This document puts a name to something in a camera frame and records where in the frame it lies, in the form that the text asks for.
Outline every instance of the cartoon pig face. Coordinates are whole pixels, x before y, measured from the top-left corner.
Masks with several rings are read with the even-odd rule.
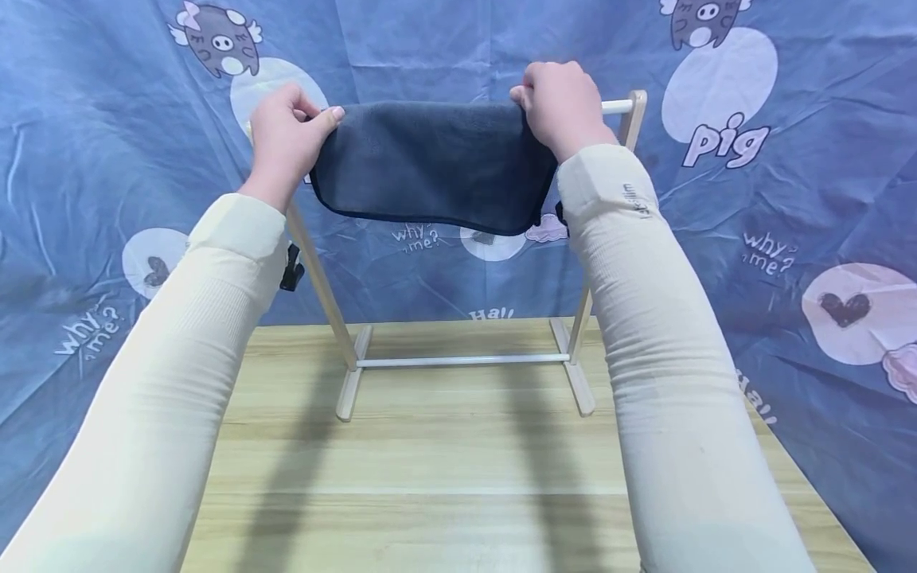
[[[175,18],[182,28],[169,26],[176,43],[188,46],[217,78],[223,73],[231,76],[245,71],[258,74],[260,66],[255,44],[261,42],[261,30],[256,22],[247,23],[235,10],[198,6],[192,2],[185,2],[184,6],[184,11]]]
[[[662,14],[672,16],[672,45],[717,48],[735,24],[735,17],[751,7],[751,0],[660,0]]]

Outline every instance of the white rod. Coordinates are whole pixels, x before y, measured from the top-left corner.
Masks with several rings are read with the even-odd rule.
[[[463,366],[469,364],[528,364],[566,362],[569,354],[518,354],[515,356],[453,356],[432,358],[367,358],[357,368],[408,368],[412,366]]]
[[[629,114],[634,109],[633,100],[613,100],[611,102],[602,102],[602,113],[606,116],[616,114]]]

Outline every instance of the towel rack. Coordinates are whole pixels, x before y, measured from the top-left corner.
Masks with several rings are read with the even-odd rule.
[[[618,138],[621,143],[633,150],[636,146],[640,127],[646,112],[646,92],[643,90],[632,91],[627,99],[602,102],[602,113],[621,115],[621,127]],[[309,279],[318,295],[318,301],[325,310],[328,324],[334,332],[337,344],[344,355],[347,372],[344,374],[344,384],[337,398],[336,414],[341,422],[349,422],[353,415],[354,404],[357,400],[360,376],[364,369],[373,368],[411,368],[428,366],[466,366],[478,364],[531,364],[554,363],[561,364],[567,372],[570,389],[576,401],[580,415],[586,417],[595,411],[595,397],[586,380],[586,375],[579,363],[582,336],[592,313],[592,296],[589,285],[585,285],[580,297],[580,305],[573,318],[573,327],[567,329],[563,320],[557,317],[549,318],[548,324],[558,346],[558,352],[548,354],[522,354],[522,355],[490,355],[471,357],[433,357],[433,358],[366,358],[367,349],[370,347],[372,325],[365,325],[357,334],[357,339],[352,340],[347,329],[347,324],[337,306],[331,286],[328,284],[325,269],[315,250],[305,222],[299,213],[296,203],[291,203],[287,210],[287,226],[293,241],[300,248],[300,257],[309,272]]]

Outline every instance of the left hand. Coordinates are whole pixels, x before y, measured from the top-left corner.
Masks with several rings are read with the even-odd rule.
[[[343,116],[341,107],[319,110],[295,83],[265,97],[249,120],[254,161],[240,191],[285,213],[299,183],[315,166],[322,144]]]

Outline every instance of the hand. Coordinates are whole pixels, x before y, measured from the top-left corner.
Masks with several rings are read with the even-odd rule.
[[[239,192],[286,213],[293,193],[343,116],[340,107],[319,110],[295,83],[265,97],[249,120],[255,157],[249,180]]]
[[[618,140],[602,119],[602,97],[588,73],[573,61],[537,61],[525,69],[510,97],[525,110],[532,133],[563,163],[581,149]]]

